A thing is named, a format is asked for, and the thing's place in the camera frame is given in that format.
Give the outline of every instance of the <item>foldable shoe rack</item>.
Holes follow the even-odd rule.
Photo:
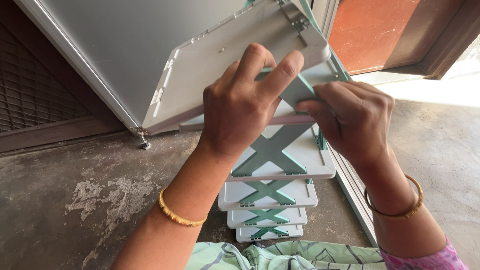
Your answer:
[[[227,224],[236,229],[239,242],[303,235],[305,208],[318,202],[312,179],[333,178],[336,173],[314,119],[294,110],[300,101],[318,99],[312,85],[350,78],[307,1],[247,1],[234,15],[175,48],[141,127],[148,134],[173,124],[183,132],[202,130],[203,89],[253,42],[270,50],[277,63],[297,49],[305,64],[280,95],[282,101],[269,125],[243,152],[219,193],[218,207],[228,212]],[[263,69],[256,80],[269,72]]]

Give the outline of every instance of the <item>green printed fabric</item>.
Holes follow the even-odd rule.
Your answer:
[[[268,247],[255,242],[243,252],[229,243],[195,244],[186,270],[385,270],[372,247],[288,241]]]

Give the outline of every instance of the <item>hand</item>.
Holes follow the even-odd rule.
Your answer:
[[[263,81],[254,81],[264,67],[274,69]],[[241,61],[205,88],[205,125],[199,145],[237,159],[265,129],[280,102],[278,96],[302,67],[299,51],[289,53],[277,66],[270,51],[250,44]]]
[[[313,87],[323,100],[299,102],[320,126],[330,145],[355,168],[375,165],[388,156],[387,134],[394,99],[377,88],[354,81]]]

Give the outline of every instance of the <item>pink sleeve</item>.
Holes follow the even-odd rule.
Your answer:
[[[421,258],[400,258],[380,249],[388,270],[468,270],[468,266],[457,256],[455,248],[447,238],[447,244],[439,252]]]

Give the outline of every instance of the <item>bangle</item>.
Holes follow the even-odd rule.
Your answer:
[[[418,200],[417,204],[415,205],[415,207],[411,211],[407,212],[406,214],[400,214],[400,215],[385,215],[385,214],[382,214],[382,213],[378,212],[377,210],[375,210],[375,208],[373,208],[372,205],[368,202],[367,189],[365,189],[365,193],[363,194],[363,196],[365,198],[365,202],[367,203],[368,208],[370,208],[370,210],[372,210],[372,212],[375,213],[377,216],[379,216],[381,218],[384,218],[384,219],[387,219],[387,220],[404,220],[404,219],[408,219],[409,217],[411,217],[415,213],[417,213],[418,210],[420,209],[420,206],[422,206],[422,204],[423,204],[423,190],[421,189],[420,184],[417,181],[415,181],[415,179],[413,179],[412,177],[410,177],[407,174],[405,174],[405,177],[410,179],[415,184],[415,186],[417,186],[417,189],[419,191],[419,200]]]
[[[160,208],[162,208],[163,212],[167,215],[167,217],[177,223],[190,227],[200,226],[205,222],[205,220],[207,220],[208,215],[206,215],[205,218],[201,221],[189,221],[175,215],[170,209],[168,209],[168,207],[165,205],[165,202],[163,201],[163,192],[166,188],[167,186],[165,186],[162,191],[160,191],[160,195],[158,195],[158,204],[160,205]]]

